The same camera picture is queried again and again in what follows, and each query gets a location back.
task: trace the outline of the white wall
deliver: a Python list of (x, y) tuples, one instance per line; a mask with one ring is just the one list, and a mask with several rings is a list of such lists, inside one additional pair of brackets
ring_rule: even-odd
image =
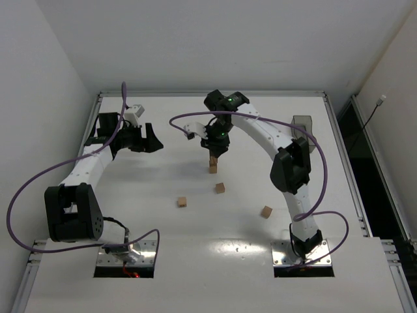
[(417, 236), (417, 8), (410, 14), (358, 95), (367, 119), (376, 100), (387, 96), (367, 126), (394, 183), (397, 201)]
[(83, 81), (359, 91), (413, 0), (37, 0)]
[[(10, 312), (28, 257), (8, 236), (7, 205), (32, 175), (77, 155), (92, 103), (35, 0), (0, 1), (0, 312)], [(17, 201), (12, 225), (25, 243), (48, 237), (43, 193), (67, 171)]]

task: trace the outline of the white bracket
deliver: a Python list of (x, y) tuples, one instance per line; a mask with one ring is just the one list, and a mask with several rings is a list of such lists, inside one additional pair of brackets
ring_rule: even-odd
[(206, 126), (198, 122), (191, 122), (184, 126), (184, 130), (189, 134), (196, 134), (203, 139), (207, 139)]
[(138, 127), (139, 118), (141, 117), (144, 111), (145, 109), (142, 105), (136, 104), (134, 106), (131, 106), (124, 112), (123, 118), (130, 122), (132, 126)]

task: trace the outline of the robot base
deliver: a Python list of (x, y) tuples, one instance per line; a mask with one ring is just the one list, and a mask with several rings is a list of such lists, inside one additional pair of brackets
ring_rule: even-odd
[[(289, 269), (301, 262), (301, 258), (293, 252), (290, 240), (274, 241), (271, 243), (271, 249), (275, 277), (334, 277), (330, 256), (305, 267)], [(327, 240), (323, 240), (320, 245), (306, 255), (306, 262), (316, 260), (328, 252)]]
[[(156, 241), (140, 240), (137, 243), (140, 246), (141, 257), (135, 263), (127, 263), (125, 269), (129, 273), (137, 273), (138, 277), (132, 275), (131, 278), (154, 278)], [(106, 254), (103, 248), (98, 250), (94, 277), (130, 278), (123, 271), (123, 262), (111, 254)]]

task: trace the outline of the metal frame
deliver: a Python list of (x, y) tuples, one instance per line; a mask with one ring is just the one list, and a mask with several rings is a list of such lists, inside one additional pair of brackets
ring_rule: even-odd
[(330, 125), (332, 126), (334, 139), (336, 140), (336, 144), (338, 145), (340, 159), (343, 164), (343, 169), (345, 170), (347, 182), (351, 190), (351, 194), (352, 194), (354, 207), (356, 209), (356, 214), (358, 215), (358, 219), (361, 223), (361, 228), (362, 230), (365, 231), (364, 235), (366, 233), (366, 237), (372, 237), (371, 226), (369, 225), (369, 221), (367, 219), (366, 212), (364, 209), (364, 204), (362, 203), (362, 199), (359, 194), (358, 185), (356, 184), (356, 180), (353, 175), (351, 163), (349, 162), (349, 158), (347, 156), (346, 147), (345, 147), (345, 144), (343, 143), (343, 138), (341, 136), (341, 132), (339, 129), (338, 121), (336, 119), (336, 115), (334, 113), (329, 97), (325, 95), (323, 97), (323, 100), (326, 105), (326, 110), (327, 110), (328, 118), (330, 120)]
[[(351, 97), (351, 104), (352, 104), (352, 107), (353, 107), (353, 109), (356, 113), (356, 116), (358, 117), (360, 126), (363, 127), (363, 125), (364, 125), (363, 114), (359, 110), (359, 105), (358, 105), (359, 101), (355, 96)], [(412, 236), (410, 234), (409, 227), (408, 227), (407, 223), (405, 222), (406, 220), (401, 213), (402, 212), (401, 205), (399, 204), (399, 201), (394, 201), (394, 199), (392, 197), (394, 195), (394, 197), (398, 199), (396, 191), (395, 191), (394, 187), (392, 186), (392, 184), (390, 183), (390, 178), (389, 178), (390, 176), (389, 176), (388, 172), (386, 171), (386, 169), (383, 166), (381, 166), (381, 164), (383, 164), (383, 162), (381, 160), (381, 156), (378, 153), (376, 153), (375, 150), (374, 150), (374, 147), (377, 147), (377, 144), (376, 144), (375, 140), (373, 139), (371, 131), (369, 131), (366, 128), (364, 129), (364, 136), (365, 136), (365, 139), (366, 139), (367, 144), (369, 146), (369, 149), (371, 150), (371, 154), (372, 154), (372, 157), (373, 157), (373, 159), (375, 161), (375, 164), (377, 166), (378, 173), (379, 173), (379, 176), (381, 177), (382, 183), (384, 185), (385, 192), (388, 195), (388, 199), (390, 201), (391, 206), (394, 208), (394, 215), (395, 215), (395, 218), (398, 221), (401, 233), (404, 237), (404, 240), (409, 241)]]
[[(36, 240), (33, 243), (33, 248), (44, 249), (46, 240)], [(27, 260), (26, 270), (23, 274), (22, 282), (20, 283), (18, 294), (14, 300), (11, 313), (24, 313), (29, 296), (31, 295), (33, 284), (35, 283), (36, 274), (38, 273), (40, 260), (42, 254), (32, 252)]]
[(397, 288), (398, 296), (405, 313), (416, 313), (417, 307), (412, 297), (409, 284), (405, 278), (403, 267), (401, 266), (397, 249), (393, 240), (381, 240), (388, 266), (390, 267), (392, 279)]
[[(129, 97), (201, 97), (201, 96), (205, 96), (208, 92), (209, 91), (190, 91), (190, 92), (129, 91)], [(353, 177), (352, 168), (351, 168), (349, 159), (347, 158), (347, 152), (343, 144), (343, 140), (342, 140), (341, 133), (338, 127), (336, 116), (334, 114), (334, 111), (333, 111), (333, 108), (331, 106), (328, 96), (323, 91), (243, 91), (243, 93), (246, 93), (252, 96), (322, 97), (323, 98), (324, 104), (326, 106), (328, 118), (330, 120), (330, 125), (332, 127), (334, 137), (337, 143), (337, 147), (339, 150), (339, 154), (342, 160), (343, 168), (345, 170), (345, 175), (348, 180), (348, 185), (351, 190), (355, 209), (356, 209), (356, 212), (358, 213), (359, 223), (361, 223), (361, 227), (364, 231), (364, 235), (366, 234), (368, 237), (372, 237), (372, 232), (369, 227), (369, 222), (367, 221), (367, 217), (364, 211), (362, 200), (360, 199), (360, 196), (359, 196), (358, 187), (356, 186), (356, 181), (354, 180), (354, 177)], [(87, 122), (87, 127), (83, 135), (83, 140), (81, 142), (81, 147), (79, 149), (78, 155), (80, 155), (83, 151), (83, 143), (87, 139), (87, 136), (89, 135), (89, 133), (91, 132), (96, 116), (98, 115), (98, 111), (100, 110), (100, 106), (101, 106), (103, 98), (104, 97), (119, 97), (119, 96), (121, 96), (120, 92), (104, 91), (95, 98), (93, 102), (93, 107), (91, 109), (91, 113), (89, 116), (89, 120)], [(45, 244), (46, 244), (46, 241), (35, 241), (35, 245), (37, 248), (40, 248), (41, 246), (45, 246)], [(12, 313), (24, 312), (27, 302), (29, 300), (33, 283), (35, 282), (35, 277), (38, 271), (41, 257), (42, 257), (41, 254), (31, 254), (29, 256), (27, 268), (22, 278), (22, 282), (20, 284), (20, 288), (18, 290), (18, 294), (14, 302)], [(395, 265), (391, 265), (390, 270), (393, 276), (393, 280), (395, 282), (395, 286), (397, 287), (399, 298), (401, 299), (401, 304), (403, 305), (405, 312), (407, 313), (417, 312), (416, 305), (414, 304), (414, 301), (412, 299), (412, 296), (411, 296), (411, 293), (407, 284), (407, 280), (405, 278), (401, 264), (397, 263)]]

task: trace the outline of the black cable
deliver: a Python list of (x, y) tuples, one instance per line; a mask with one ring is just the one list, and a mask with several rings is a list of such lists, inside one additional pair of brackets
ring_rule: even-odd
[(96, 117), (96, 120), (94, 121), (94, 125), (93, 125), (93, 128), (91, 129), (91, 133), (90, 133), (90, 136), (89, 137), (93, 137), (94, 136), (94, 133), (96, 132), (97, 121), (98, 121), (98, 115)]
[(369, 121), (371, 120), (371, 118), (373, 117), (373, 115), (375, 114), (375, 111), (377, 111), (377, 108), (379, 107), (379, 105), (377, 104), (376, 106), (375, 106), (375, 108), (373, 109), (373, 111), (372, 111), (372, 113), (371, 113), (371, 115), (369, 116), (369, 118), (367, 119), (367, 121), (365, 122), (365, 124), (362, 126), (362, 128), (360, 129), (360, 131), (358, 132), (358, 135), (356, 136), (356, 138), (354, 139), (354, 141), (353, 141), (353, 143), (352, 143), (352, 145), (351, 145), (351, 147), (349, 148), (349, 150), (347, 151), (347, 155), (349, 156), (349, 154), (351, 153), (351, 151), (352, 151), (352, 149), (353, 149), (353, 147), (354, 147), (354, 145), (356, 144), (356, 142), (358, 141), (358, 139), (359, 139), (359, 137), (360, 137), (360, 135), (361, 135), (361, 133), (364, 131), (364, 129), (365, 129), (365, 127), (366, 127), (366, 125), (369, 123)]
[(211, 124), (211, 122), (213, 122), (215, 119), (217, 119), (217, 117), (213, 117), (208, 123), (207, 123), (207, 125), (206, 125), (206, 127), (207, 126), (209, 126), (210, 124)]
[(296, 257), (301, 258), (298, 253), (295, 252), (294, 249), (294, 241), (293, 241), (293, 223), (289, 223), (289, 242), (291, 243), (291, 249), (293, 250)]
[(127, 121), (126, 119), (123, 119), (123, 128), (125, 128), (125, 127), (133, 127), (133, 125), (130, 121)]
[(118, 220), (114, 219), (113, 217), (104, 217), (103, 216), (103, 220), (107, 220), (108, 222), (116, 223), (120, 227), (123, 227), (125, 230), (128, 229), (125, 225), (122, 224), (122, 222), (119, 222)]

